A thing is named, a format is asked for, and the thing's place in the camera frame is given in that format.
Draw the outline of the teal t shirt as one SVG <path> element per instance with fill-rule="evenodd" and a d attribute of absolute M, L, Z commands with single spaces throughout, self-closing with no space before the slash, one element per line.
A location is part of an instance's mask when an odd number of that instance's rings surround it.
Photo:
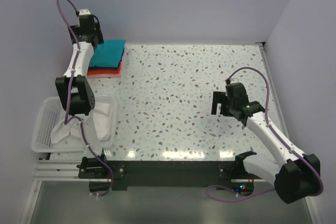
<path fill-rule="evenodd" d="M 103 44 L 99 44 L 89 62 L 89 67 L 116 67 L 124 54 L 126 40 L 106 39 Z"/>

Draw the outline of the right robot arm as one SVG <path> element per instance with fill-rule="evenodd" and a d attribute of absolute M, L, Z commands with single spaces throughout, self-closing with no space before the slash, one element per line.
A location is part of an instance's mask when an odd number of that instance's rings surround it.
<path fill-rule="evenodd" d="M 255 175 L 272 184 L 287 204 L 323 192 L 318 157 L 297 148 L 274 126 L 266 109 L 258 101 L 249 100 L 242 83 L 229 83 L 224 92 L 213 92 L 211 114 L 234 117 L 241 122 L 261 140 L 276 162 L 274 168 L 263 168 L 258 164 L 256 152 L 247 151 L 235 157 L 234 166 L 228 171 L 231 177 Z"/>

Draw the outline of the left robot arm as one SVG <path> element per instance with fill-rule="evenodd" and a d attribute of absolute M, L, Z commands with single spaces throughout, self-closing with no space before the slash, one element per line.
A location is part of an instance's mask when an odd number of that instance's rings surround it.
<path fill-rule="evenodd" d="M 108 174 L 103 147 L 98 140 L 93 119 L 95 95 L 87 80 L 89 63 L 99 44 L 104 43 L 98 18 L 83 9 L 76 12 L 78 24 L 69 26 L 73 53 L 70 64 L 62 77 L 55 80 L 61 105 L 65 110 L 65 124 L 78 120 L 80 138 L 84 142 L 84 157 L 79 168 L 80 178 L 95 175 L 103 178 Z"/>

